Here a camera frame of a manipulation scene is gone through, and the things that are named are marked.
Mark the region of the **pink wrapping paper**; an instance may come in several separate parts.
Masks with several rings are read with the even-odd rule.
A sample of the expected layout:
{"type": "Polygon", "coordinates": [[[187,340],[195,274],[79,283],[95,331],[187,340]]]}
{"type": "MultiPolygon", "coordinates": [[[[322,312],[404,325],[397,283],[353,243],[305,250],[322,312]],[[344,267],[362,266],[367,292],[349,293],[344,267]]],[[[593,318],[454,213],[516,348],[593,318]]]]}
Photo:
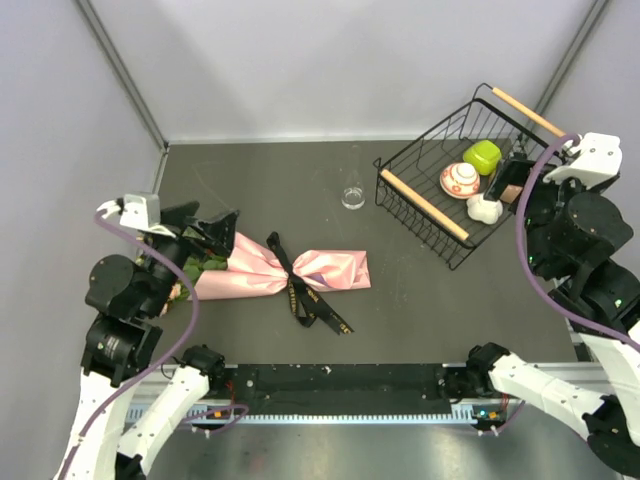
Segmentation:
{"type": "MultiPolygon", "coordinates": [[[[318,292],[371,286],[367,253],[354,250],[307,250],[292,263],[293,273],[318,292]]],[[[274,295],[286,288],[288,274],[267,247],[235,234],[224,270],[206,270],[195,283],[201,300],[274,295]]]]}

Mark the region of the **black ribbon gold lettering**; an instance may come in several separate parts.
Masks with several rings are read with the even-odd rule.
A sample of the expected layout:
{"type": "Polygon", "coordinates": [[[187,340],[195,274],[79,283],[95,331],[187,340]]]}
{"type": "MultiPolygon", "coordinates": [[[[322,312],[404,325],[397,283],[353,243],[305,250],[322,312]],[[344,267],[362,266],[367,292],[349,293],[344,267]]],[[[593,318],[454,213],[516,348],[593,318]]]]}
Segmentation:
{"type": "Polygon", "coordinates": [[[286,292],[294,318],[304,328],[310,328],[317,320],[324,322],[337,335],[348,335],[353,328],[322,298],[322,296],[294,272],[293,263],[284,251],[277,232],[266,240],[287,274],[286,292]]]}

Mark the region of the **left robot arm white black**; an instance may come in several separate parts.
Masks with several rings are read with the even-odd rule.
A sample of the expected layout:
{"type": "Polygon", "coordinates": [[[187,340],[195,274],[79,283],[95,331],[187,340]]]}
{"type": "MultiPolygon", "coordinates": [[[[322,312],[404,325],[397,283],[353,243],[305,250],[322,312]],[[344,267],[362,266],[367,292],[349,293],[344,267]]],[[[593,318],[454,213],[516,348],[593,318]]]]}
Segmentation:
{"type": "Polygon", "coordinates": [[[196,201],[161,208],[155,194],[127,194],[103,203],[95,222],[141,249],[136,260],[114,254],[99,260],[85,296],[97,316],[86,334],[81,359],[80,397],[58,479],[145,479],[160,450],[182,425],[195,420],[196,403],[222,394],[225,406],[210,407],[199,420],[221,413],[231,422],[244,405],[233,403],[223,355],[205,345],[189,347],[177,360],[167,385],[132,426],[126,424],[143,379],[160,371],[175,348],[152,358],[162,335],[153,319],[182,286],[199,316],[190,261],[228,259],[238,211],[199,219],[196,201]]]}

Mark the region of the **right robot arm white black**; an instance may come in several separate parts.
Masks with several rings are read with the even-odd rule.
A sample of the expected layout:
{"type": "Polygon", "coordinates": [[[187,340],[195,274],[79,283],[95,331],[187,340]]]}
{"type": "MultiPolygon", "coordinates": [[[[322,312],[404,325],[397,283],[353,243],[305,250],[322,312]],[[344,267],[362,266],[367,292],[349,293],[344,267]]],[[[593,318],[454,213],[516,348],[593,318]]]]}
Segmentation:
{"type": "Polygon", "coordinates": [[[606,374],[611,393],[584,389],[489,342],[447,368],[451,400],[515,397],[569,427],[597,458],[639,475],[639,280],[611,256],[633,236],[602,186],[570,173],[538,183],[519,202],[518,249],[527,271],[558,286],[544,299],[561,310],[606,374]]]}

